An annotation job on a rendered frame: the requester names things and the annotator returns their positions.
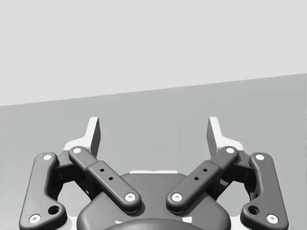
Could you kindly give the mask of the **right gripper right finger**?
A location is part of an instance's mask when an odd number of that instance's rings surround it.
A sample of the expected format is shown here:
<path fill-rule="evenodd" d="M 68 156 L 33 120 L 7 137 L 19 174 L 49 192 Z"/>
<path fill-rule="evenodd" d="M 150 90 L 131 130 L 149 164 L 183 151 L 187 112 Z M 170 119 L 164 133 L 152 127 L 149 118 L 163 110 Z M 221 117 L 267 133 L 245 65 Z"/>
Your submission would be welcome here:
<path fill-rule="evenodd" d="M 235 181 L 244 185 L 249 196 L 239 215 L 245 228 L 288 230 L 289 221 L 271 155 L 246 154 L 240 142 L 223 136 L 217 117 L 208 119 L 207 143 L 211 158 L 167 194 L 167 209 L 182 213 L 204 192 L 217 199 Z"/>

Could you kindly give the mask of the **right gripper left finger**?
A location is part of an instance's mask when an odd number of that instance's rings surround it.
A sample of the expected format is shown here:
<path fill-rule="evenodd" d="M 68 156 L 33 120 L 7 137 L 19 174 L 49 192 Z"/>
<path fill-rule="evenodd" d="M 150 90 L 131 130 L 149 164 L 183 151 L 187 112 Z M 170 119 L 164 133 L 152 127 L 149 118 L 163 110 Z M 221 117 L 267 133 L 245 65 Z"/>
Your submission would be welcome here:
<path fill-rule="evenodd" d="M 38 154 L 32 166 L 19 219 L 20 230 L 56 230 L 68 220 L 58 196 L 67 182 L 75 181 L 90 199 L 105 193 L 123 212 L 142 206 L 141 195 L 104 161 L 98 160 L 98 117 L 89 119 L 85 135 L 71 140 L 60 155 Z"/>

